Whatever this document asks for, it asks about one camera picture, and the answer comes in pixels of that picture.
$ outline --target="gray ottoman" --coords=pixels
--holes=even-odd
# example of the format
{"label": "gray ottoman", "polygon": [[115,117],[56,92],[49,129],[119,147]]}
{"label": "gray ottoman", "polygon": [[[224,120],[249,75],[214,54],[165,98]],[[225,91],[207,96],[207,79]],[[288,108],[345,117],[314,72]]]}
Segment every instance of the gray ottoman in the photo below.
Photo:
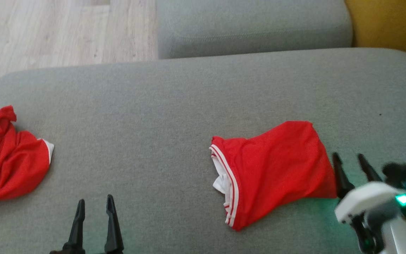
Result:
{"label": "gray ottoman", "polygon": [[337,200],[303,199],[235,232],[209,146],[309,120],[355,185],[356,153],[377,169],[406,162],[406,53],[302,50],[9,74],[0,107],[16,127],[55,144],[31,194],[0,202],[0,254],[47,254],[68,239],[86,200],[84,248],[103,251],[114,195],[125,253],[357,254]]}
{"label": "gray ottoman", "polygon": [[343,0],[160,0],[159,58],[350,47]]}

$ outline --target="wooden floor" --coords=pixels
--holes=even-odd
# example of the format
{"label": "wooden floor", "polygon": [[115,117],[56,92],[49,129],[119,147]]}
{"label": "wooden floor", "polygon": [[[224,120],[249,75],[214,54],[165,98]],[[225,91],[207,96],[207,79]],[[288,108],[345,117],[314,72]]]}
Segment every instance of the wooden floor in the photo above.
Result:
{"label": "wooden floor", "polygon": [[158,57],[156,0],[0,0],[0,77]]}

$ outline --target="green light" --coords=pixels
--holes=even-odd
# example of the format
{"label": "green light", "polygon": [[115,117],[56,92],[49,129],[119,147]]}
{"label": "green light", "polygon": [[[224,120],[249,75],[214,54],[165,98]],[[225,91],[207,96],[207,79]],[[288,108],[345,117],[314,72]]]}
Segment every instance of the green light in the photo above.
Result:
{"label": "green light", "polygon": [[396,199],[399,201],[399,203],[402,206],[406,205],[406,195],[405,194],[396,196]]}

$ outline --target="yellow cushion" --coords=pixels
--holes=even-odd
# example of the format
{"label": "yellow cushion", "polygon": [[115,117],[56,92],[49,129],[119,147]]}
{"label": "yellow cushion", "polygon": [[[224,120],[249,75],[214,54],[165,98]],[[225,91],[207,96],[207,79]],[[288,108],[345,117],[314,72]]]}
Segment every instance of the yellow cushion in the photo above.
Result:
{"label": "yellow cushion", "polygon": [[406,52],[406,0],[345,0],[355,47],[394,48]]}

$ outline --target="red garment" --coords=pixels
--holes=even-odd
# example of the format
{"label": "red garment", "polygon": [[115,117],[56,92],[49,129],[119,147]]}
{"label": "red garment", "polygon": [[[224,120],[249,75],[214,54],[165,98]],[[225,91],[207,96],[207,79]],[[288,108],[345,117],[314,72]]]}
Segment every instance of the red garment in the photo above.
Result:
{"label": "red garment", "polygon": [[285,122],[254,138],[213,137],[210,147],[225,194],[225,223],[241,230],[300,198],[336,198],[335,177],[310,122]]}
{"label": "red garment", "polygon": [[43,180],[50,164],[46,141],[28,131],[16,133],[12,106],[0,109],[0,200],[31,192]]}

